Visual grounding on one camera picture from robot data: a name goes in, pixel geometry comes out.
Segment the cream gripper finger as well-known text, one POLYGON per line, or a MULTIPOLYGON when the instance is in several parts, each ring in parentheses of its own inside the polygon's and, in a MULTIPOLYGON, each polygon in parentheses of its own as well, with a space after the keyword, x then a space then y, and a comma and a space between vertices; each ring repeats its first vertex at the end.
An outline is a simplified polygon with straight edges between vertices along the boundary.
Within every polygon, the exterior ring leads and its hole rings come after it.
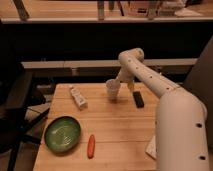
POLYGON ((112 82, 113 82, 113 84, 120 84, 120 80, 117 78, 112 79, 112 82))

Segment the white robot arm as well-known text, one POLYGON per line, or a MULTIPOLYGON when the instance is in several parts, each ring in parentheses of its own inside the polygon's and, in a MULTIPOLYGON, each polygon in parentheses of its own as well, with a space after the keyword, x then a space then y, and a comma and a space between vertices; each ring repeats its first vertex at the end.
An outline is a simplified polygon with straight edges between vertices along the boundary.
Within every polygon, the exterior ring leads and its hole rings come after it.
POLYGON ((210 171, 204 103, 182 86, 147 67, 141 48, 118 56, 119 82, 138 78, 158 98, 156 106, 156 171, 210 171))

